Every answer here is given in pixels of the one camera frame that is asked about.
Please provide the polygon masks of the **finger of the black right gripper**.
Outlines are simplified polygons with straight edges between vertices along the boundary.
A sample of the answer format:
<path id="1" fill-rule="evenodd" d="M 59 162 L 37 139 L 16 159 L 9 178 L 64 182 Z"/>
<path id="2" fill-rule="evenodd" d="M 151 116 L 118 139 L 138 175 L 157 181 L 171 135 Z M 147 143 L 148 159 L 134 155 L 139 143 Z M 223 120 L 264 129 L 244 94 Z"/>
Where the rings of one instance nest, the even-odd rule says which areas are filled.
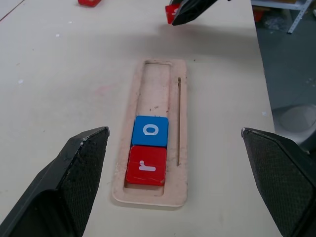
<path id="1" fill-rule="evenodd" d="M 169 3 L 169 24 L 183 25 L 198 18 L 217 0 L 171 0 Z"/>

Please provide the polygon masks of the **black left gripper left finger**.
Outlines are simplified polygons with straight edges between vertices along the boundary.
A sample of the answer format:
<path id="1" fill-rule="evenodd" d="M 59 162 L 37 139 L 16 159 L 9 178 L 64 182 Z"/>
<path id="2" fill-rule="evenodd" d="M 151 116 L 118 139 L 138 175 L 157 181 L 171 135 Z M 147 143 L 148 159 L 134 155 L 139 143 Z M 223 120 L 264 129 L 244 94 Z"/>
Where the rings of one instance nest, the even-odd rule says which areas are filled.
<path id="1" fill-rule="evenodd" d="M 2 237 L 81 237 L 99 188 L 110 131 L 70 138 L 0 225 Z"/>

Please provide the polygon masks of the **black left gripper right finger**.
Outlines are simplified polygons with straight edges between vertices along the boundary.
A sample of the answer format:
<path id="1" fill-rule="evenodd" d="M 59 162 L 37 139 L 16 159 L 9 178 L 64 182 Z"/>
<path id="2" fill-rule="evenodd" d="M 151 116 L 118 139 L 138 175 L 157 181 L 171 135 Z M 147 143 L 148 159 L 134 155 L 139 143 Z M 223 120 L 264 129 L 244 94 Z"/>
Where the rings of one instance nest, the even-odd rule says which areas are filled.
<path id="1" fill-rule="evenodd" d="M 284 237 L 316 235 L 316 161 L 295 142 L 243 128 L 257 189 Z"/>

